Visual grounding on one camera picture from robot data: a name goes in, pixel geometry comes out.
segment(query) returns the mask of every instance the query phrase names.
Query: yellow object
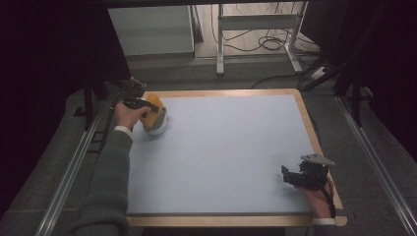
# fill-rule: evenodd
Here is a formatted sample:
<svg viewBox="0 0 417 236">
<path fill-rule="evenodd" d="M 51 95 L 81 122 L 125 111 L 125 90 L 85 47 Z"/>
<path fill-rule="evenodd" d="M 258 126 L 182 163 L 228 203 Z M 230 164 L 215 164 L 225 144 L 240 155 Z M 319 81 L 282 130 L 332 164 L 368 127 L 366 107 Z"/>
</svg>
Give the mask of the yellow object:
<svg viewBox="0 0 417 236">
<path fill-rule="evenodd" d="M 141 117 L 139 119 L 144 124 L 145 128 L 150 129 L 153 126 L 153 124 L 155 123 L 155 121 L 156 121 L 156 119 L 159 115 L 159 112 L 162 110 L 163 104 L 160 101 L 159 97 L 154 93 L 150 93 L 148 95 L 147 101 L 152 103 L 153 105 L 159 107 L 159 110 L 158 110 L 157 113 L 156 112 L 148 112 L 147 113 L 147 118 Z"/>
</svg>

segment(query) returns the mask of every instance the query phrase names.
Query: white cabinet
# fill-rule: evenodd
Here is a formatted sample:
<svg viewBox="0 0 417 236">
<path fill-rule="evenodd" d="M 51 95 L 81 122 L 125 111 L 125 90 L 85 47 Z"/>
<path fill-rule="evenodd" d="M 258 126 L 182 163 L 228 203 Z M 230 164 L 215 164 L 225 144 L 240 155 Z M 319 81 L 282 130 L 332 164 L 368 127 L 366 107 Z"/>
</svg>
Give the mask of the white cabinet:
<svg viewBox="0 0 417 236">
<path fill-rule="evenodd" d="M 189 6 L 109 9 L 125 56 L 193 52 Z"/>
</svg>

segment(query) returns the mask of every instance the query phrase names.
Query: gray sleeve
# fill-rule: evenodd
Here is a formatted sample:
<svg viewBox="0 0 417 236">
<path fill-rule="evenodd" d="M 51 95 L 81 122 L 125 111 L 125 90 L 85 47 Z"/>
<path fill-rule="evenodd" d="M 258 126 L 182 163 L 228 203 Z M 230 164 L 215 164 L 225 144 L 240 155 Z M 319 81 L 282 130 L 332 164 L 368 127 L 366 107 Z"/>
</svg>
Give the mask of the gray sleeve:
<svg viewBox="0 0 417 236">
<path fill-rule="evenodd" d="M 129 151 L 132 140 L 113 131 L 98 157 L 89 190 L 72 231 L 78 236 L 127 235 Z"/>
<path fill-rule="evenodd" d="M 338 235 L 336 225 L 314 225 L 315 236 Z"/>
</svg>

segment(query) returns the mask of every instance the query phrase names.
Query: aluminum rail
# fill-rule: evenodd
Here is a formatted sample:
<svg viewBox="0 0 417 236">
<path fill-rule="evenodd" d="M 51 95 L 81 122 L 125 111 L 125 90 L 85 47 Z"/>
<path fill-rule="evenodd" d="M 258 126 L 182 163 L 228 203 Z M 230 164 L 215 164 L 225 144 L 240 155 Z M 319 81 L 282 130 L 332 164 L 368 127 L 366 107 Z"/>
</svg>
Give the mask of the aluminum rail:
<svg viewBox="0 0 417 236">
<path fill-rule="evenodd" d="M 392 206 L 398 214 L 399 219 L 407 230 L 408 235 L 417 235 L 417 221 L 412 208 L 404 196 L 401 194 L 399 189 L 396 187 L 395 183 L 381 162 L 380 157 L 369 141 L 365 131 L 358 127 L 356 122 L 353 120 L 352 116 L 350 115 L 350 107 L 346 100 L 344 98 L 337 97 L 336 101 L 340 104 L 350 128 L 356 136 L 356 139 L 359 141 L 362 150 L 364 151 L 369 163 L 374 169 L 378 180 L 383 186 L 383 189 L 385 190 L 389 200 L 392 203 Z"/>
<path fill-rule="evenodd" d="M 58 220 L 59 214 L 61 213 L 62 207 L 67 200 L 68 194 L 70 193 L 71 187 L 73 186 L 74 180 L 83 162 L 84 156 L 89 147 L 89 142 L 92 139 L 95 128 L 97 127 L 98 121 L 100 120 L 100 117 L 103 113 L 102 110 L 104 103 L 105 101 L 101 100 L 97 102 L 97 106 L 94 110 L 95 117 L 92 120 L 89 129 L 84 132 L 80 143 L 78 144 L 77 149 L 74 152 L 74 155 L 62 177 L 62 180 L 57 190 L 55 191 L 54 196 L 52 197 L 48 209 L 46 210 L 43 219 L 39 223 L 35 236 L 51 235 L 56 221 Z"/>
</svg>

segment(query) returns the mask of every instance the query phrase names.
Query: cable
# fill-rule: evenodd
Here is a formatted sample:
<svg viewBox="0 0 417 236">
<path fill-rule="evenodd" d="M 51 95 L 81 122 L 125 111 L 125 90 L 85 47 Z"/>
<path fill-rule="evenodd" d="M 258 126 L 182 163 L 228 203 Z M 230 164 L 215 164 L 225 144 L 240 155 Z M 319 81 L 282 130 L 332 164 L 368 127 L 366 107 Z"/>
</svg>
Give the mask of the cable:
<svg viewBox="0 0 417 236">
<path fill-rule="evenodd" d="M 325 59 L 324 56 L 320 56 L 309 68 L 307 68 L 303 73 L 300 73 L 300 74 L 293 74 L 293 75 L 287 75 L 287 76 L 272 76 L 272 77 L 263 78 L 263 79 L 255 82 L 253 85 L 251 85 L 251 89 L 254 89 L 255 86 L 257 86 L 258 84 L 260 84 L 262 82 L 269 81 L 269 80 L 272 80 L 272 79 L 282 78 L 282 77 L 297 77 L 297 76 L 303 76 L 303 75 L 309 73 L 310 71 L 312 71 L 313 69 L 315 69 L 316 65 L 317 64 L 320 64 L 324 59 Z"/>
<path fill-rule="evenodd" d="M 279 6 L 279 4 L 276 4 L 276 7 L 275 7 L 275 10 L 274 10 L 274 12 L 275 13 L 277 13 L 277 11 L 278 11 L 278 6 Z M 214 41 L 216 42 L 216 43 L 218 43 L 218 41 L 217 41 L 217 39 L 215 38 L 215 33 L 214 33 L 214 27 L 213 27 L 213 19 L 212 19 L 212 5 L 210 5 L 210 14 L 211 14 L 211 33 L 212 33 L 212 37 L 213 37 L 213 39 L 214 39 Z M 253 31 L 252 29 L 250 29 L 250 30 L 247 30 L 247 31 L 244 31 L 244 32 L 242 32 L 242 33 L 240 33 L 240 34 L 238 34 L 238 35 L 236 35 L 236 36 L 233 36 L 233 37 L 230 37 L 230 38 L 225 38 L 224 36 L 222 37 L 224 40 L 231 40 L 231 39 L 234 39 L 234 38 L 237 38 L 237 37 L 239 37 L 239 36 L 242 36 L 242 35 L 244 35 L 244 34 L 246 34 L 246 33 L 248 33 L 248 32 L 250 32 L 250 31 Z M 289 31 L 287 32 L 287 34 L 286 34 L 286 37 L 285 37 L 285 39 L 284 40 L 282 40 L 281 38 L 279 38 L 279 37 L 274 37 L 274 36 L 268 36 L 268 33 L 269 33 L 269 31 L 270 31 L 270 29 L 267 31 L 267 34 L 265 35 L 265 36 L 262 36 L 262 37 L 260 37 L 259 39 L 258 39 L 258 47 L 255 47 L 255 48 L 252 48 L 252 49 L 242 49 L 242 48 L 238 48 L 238 47 L 236 47 L 236 46 L 233 46 L 233 45 L 230 45 L 230 44 L 223 44 L 223 46 L 225 46 L 225 47 L 231 47 L 231 48 L 234 48 L 234 49 L 236 49 L 236 50 L 239 50 L 239 51 L 243 51 L 243 52 L 251 52 L 251 51 L 255 51 L 255 50 L 258 50 L 259 48 L 261 48 L 261 47 L 263 47 L 264 49 L 266 49 L 266 50 L 268 50 L 268 51 L 276 51 L 276 50 L 279 50 L 280 48 L 282 48 L 284 45 L 285 45 L 285 43 L 286 43 L 286 41 L 287 41 L 287 39 L 288 39 L 288 34 L 289 34 Z M 268 42 L 273 42 L 273 43 L 277 43 L 278 44 L 278 46 L 277 47 L 269 47 L 269 46 L 267 46 L 267 43 Z"/>
<path fill-rule="evenodd" d="M 239 8 L 237 8 L 237 3 L 236 3 L 236 10 L 240 13 L 240 15 L 242 15 L 242 13 L 240 12 Z"/>
<path fill-rule="evenodd" d="M 315 44 L 315 45 L 317 45 L 317 43 L 316 43 L 316 42 L 314 42 L 314 41 L 309 41 L 309 40 L 303 39 L 303 38 L 301 38 L 301 37 L 297 37 L 297 39 L 299 39 L 299 40 L 301 40 L 301 41 L 305 41 L 305 42 L 308 42 L 308 43 L 311 43 L 311 44 Z"/>
<path fill-rule="evenodd" d="M 269 80 L 276 79 L 276 78 L 282 78 L 282 77 L 296 77 L 296 76 L 300 76 L 300 75 L 302 75 L 302 74 L 295 74 L 295 75 L 293 74 L 293 75 L 287 75 L 287 76 L 272 76 L 272 77 L 266 77 L 266 78 L 263 78 L 263 79 L 255 82 L 253 85 L 251 85 L 251 89 L 254 89 L 255 86 L 257 86 L 258 84 L 260 84 L 262 82 L 265 82 L 265 81 L 269 81 Z"/>
<path fill-rule="evenodd" d="M 224 37 L 224 35 L 223 35 L 222 37 L 223 37 L 223 39 L 224 39 L 224 40 L 228 41 L 228 40 L 235 39 L 236 37 L 240 37 L 240 36 L 242 36 L 243 34 L 246 34 L 246 33 L 250 32 L 250 31 L 253 31 L 253 29 L 249 29 L 249 30 L 247 30 L 247 31 L 245 31 L 245 32 L 242 32 L 242 33 L 240 33 L 240 34 L 238 34 L 238 35 L 236 35 L 236 36 L 232 36 L 232 37 L 230 37 L 230 38 L 225 38 L 225 37 Z"/>
</svg>

